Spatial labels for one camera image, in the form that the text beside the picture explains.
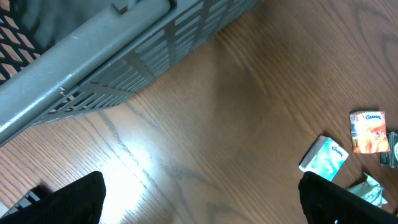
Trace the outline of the orange tissue packet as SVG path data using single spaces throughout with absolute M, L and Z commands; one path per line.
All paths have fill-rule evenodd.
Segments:
M 349 115 L 353 151 L 360 154 L 389 152 L 384 111 L 357 111 Z

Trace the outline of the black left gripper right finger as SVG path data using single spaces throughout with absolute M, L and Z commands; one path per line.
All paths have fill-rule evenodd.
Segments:
M 393 214 L 313 173 L 305 172 L 298 184 L 300 203 L 309 224 L 397 223 Z

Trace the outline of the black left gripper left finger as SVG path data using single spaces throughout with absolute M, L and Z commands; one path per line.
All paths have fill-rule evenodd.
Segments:
M 98 224 L 105 196 L 103 175 L 94 171 L 1 218 L 1 224 Z

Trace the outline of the dark green round-logo packet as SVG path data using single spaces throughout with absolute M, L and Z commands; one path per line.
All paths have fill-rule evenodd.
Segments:
M 381 153 L 380 164 L 390 168 L 397 168 L 397 133 L 388 133 L 387 138 L 390 151 Z

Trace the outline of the teal wipes packet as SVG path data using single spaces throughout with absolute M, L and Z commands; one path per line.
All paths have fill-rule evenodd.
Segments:
M 366 180 L 360 184 L 347 189 L 347 191 L 360 197 L 361 199 L 381 208 L 387 204 L 387 200 L 382 196 L 384 190 L 380 183 L 371 177 L 369 174 L 364 172 Z

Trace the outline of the teal Kleenex tissue packet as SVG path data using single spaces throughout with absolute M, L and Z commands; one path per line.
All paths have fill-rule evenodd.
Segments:
M 302 159 L 299 169 L 332 181 L 349 154 L 332 138 L 319 136 Z

